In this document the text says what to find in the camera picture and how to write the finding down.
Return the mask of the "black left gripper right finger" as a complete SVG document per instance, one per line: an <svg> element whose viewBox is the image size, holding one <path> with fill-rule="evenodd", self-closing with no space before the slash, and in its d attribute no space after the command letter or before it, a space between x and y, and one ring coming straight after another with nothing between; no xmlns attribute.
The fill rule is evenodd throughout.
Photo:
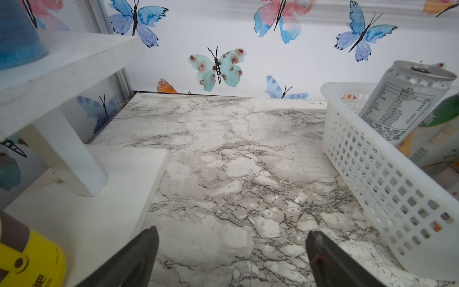
<svg viewBox="0 0 459 287"><path fill-rule="evenodd" d="M306 251L318 287L384 286L322 231L309 232Z"/></svg>

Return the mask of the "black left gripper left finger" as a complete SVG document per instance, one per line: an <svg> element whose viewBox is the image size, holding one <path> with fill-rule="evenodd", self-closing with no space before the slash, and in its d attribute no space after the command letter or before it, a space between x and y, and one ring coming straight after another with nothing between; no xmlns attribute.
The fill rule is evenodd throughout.
<svg viewBox="0 0 459 287"><path fill-rule="evenodd" d="M160 239L156 227L143 230L80 287L146 287L154 268Z"/></svg>

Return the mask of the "silver tall drink can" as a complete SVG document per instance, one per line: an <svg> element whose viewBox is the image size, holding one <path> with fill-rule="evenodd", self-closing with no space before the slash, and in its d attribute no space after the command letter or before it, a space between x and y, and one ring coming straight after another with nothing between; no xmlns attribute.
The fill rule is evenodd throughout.
<svg viewBox="0 0 459 287"><path fill-rule="evenodd" d="M445 96L457 75L437 65L395 61L384 73L359 117L397 145Z"/></svg>

